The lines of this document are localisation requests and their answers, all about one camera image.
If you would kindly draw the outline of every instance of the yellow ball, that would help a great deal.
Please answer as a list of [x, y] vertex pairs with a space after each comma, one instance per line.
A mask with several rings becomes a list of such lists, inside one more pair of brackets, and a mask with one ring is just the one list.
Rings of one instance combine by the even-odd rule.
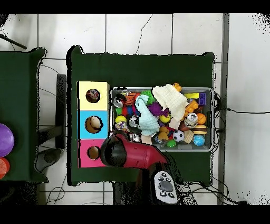
[[118, 122], [127, 122], [127, 119], [125, 116], [117, 116], [116, 119], [115, 119], [115, 123], [118, 123]]
[[171, 120], [171, 115], [168, 114], [167, 117], [165, 117], [164, 115], [161, 115], [161, 116], [159, 116], [159, 119], [160, 119], [161, 122], [167, 123], [167, 122], [169, 122]]

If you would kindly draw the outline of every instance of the yellow box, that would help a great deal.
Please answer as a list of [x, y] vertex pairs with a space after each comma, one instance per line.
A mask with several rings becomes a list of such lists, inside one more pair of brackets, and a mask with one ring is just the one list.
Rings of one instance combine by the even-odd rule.
[[[110, 85], [107, 82], [79, 81], [78, 87], [79, 87], [80, 110], [109, 109]], [[100, 99], [97, 102], [89, 102], [86, 99], [86, 93], [90, 89], [95, 89], [99, 92]]]

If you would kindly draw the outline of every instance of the green ball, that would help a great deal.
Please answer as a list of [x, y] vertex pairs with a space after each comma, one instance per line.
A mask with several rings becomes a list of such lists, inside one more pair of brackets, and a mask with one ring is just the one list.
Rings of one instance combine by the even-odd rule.
[[116, 107], [115, 111], [116, 111], [117, 116], [122, 115], [123, 108], [122, 107], [121, 108]]
[[176, 146], [176, 141], [174, 139], [171, 139], [171, 140], [167, 141], [166, 145], [168, 147], [175, 147]]
[[152, 104], [153, 102], [156, 101], [156, 99], [154, 98], [154, 96], [152, 95], [151, 90], [144, 90], [143, 92], [141, 92], [141, 95], [146, 95], [148, 96], [148, 101], [147, 101], [147, 105]]

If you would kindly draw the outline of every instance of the purple plate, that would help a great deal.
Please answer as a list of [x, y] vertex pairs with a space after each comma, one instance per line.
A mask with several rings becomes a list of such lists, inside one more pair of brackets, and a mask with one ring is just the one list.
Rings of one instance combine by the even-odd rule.
[[11, 130], [0, 124], [0, 157], [8, 155], [14, 146], [14, 136]]

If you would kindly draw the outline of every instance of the pink box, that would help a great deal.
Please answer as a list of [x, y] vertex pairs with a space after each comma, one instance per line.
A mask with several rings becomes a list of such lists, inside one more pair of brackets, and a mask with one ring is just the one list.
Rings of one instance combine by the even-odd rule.
[[101, 147], [104, 139], [81, 139], [81, 147], [80, 147], [80, 159], [81, 166], [80, 167], [102, 167], [105, 166], [100, 158], [97, 160], [92, 160], [87, 155], [88, 148], [92, 146], [96, 146], [98, 148]]

